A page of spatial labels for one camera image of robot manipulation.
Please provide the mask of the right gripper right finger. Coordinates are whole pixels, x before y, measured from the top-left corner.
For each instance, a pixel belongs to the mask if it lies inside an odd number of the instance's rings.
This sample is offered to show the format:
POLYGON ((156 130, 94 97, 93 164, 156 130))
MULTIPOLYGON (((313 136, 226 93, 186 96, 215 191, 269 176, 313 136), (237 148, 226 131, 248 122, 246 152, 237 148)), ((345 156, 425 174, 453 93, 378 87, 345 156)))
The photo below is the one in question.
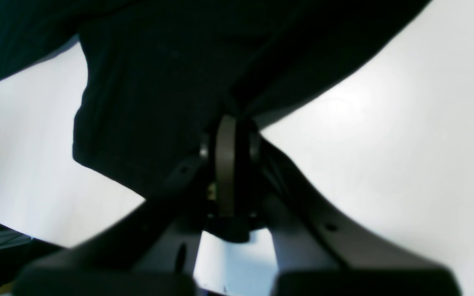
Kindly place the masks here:
POLYGON ((251 120, 237 122, 239 204, 272 236, 274 296, 460 296, 449 268, 328 201, 251 120))

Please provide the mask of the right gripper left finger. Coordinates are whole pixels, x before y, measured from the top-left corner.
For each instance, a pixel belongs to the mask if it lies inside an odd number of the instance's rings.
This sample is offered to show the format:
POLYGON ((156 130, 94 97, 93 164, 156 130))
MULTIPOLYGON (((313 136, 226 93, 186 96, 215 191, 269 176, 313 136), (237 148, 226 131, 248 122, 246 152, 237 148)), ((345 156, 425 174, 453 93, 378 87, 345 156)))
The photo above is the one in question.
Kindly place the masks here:
POLYGON ((196 296, 193 279, 203 228, 235 217, 237 121, 223 116, 216 135, 187 157, 127 217, 77 247, 26 266, 16 296, 196 296))

